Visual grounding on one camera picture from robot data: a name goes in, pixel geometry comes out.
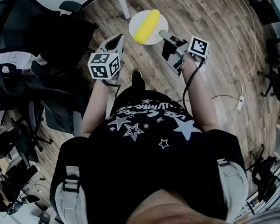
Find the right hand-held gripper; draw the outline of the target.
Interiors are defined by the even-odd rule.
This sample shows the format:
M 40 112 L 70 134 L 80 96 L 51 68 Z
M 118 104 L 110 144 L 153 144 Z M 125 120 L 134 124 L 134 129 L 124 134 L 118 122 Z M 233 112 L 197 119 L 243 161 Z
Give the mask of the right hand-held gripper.
M 159 35 L 164 40 L 162 56 L 173 74 L 180 76 L 183 65 L 183 55 L 190 53 L 195 62 L 206 63 L 210 51 L 209 42 L 192 36 L 190 41 L 180 40 L 168 31 L 160 30 Z

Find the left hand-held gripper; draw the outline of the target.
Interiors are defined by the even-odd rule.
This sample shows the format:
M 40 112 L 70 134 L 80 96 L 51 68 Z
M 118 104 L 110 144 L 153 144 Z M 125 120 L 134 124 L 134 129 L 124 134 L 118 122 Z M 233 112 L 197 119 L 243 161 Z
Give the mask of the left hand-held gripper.
M 91 53 L 87 66 L 92 79 L 119 80 L 124 43 L 125 36 L 118 34 L 103 41 L 101 50 Z

